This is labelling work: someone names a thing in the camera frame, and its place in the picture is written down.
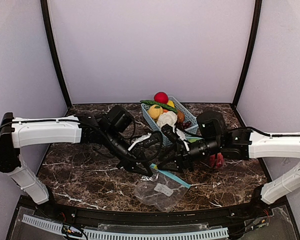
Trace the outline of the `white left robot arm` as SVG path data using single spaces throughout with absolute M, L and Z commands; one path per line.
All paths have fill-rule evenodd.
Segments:
M 118 169 L 150 177 L 153 173 L 145 155 L 121 135 L 131 122 L 133 118 L 128 114 L 114 123 L 106 115 L 26 119 L 7 112 L 0 125 L 0 172 L 10 176 L 39 206 L 54 204 L 53 193 L 21 158 L 22 147 L 54 143 L 99 144 L 119 159 Z

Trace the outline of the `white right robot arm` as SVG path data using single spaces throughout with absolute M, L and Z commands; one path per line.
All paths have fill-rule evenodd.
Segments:
M 202 139 L 187 142 L 166 124 L 162 133 L 172 142 L 174 155 L 161 158 L 158 169 L 181 173 L 192 171 L 193 163 L 202 158 L 221 154 L 229 160 L 259 158 L 295 158 L 300 160 L 300 132 L 265 133 L 252 127 L 239 127 L 226 132 L 209 130 Z M 250 203 L 253 206 L 271 205 L 281 197 L 300 188 L 300 161 L 277 179 L 256 187 Z

